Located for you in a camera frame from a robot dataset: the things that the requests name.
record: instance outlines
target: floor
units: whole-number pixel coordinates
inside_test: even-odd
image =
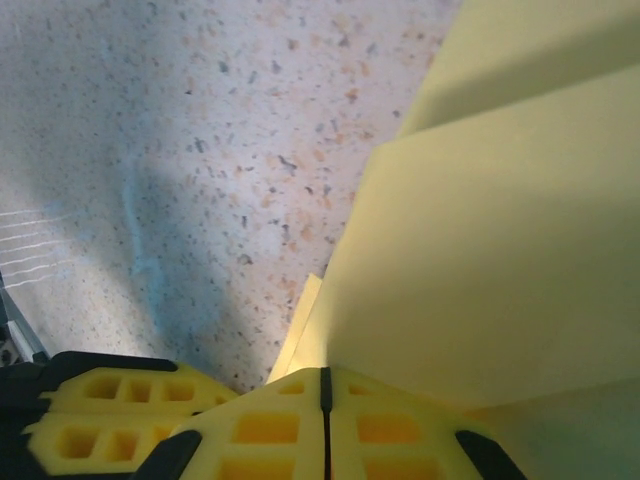
[[[246,391],[459,0],[8,0],[0,268],[50,353]]]

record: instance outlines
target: speckled floor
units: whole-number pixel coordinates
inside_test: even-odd
[[[0,6],[0,268],[51,353],[262,383],[458,0]]]

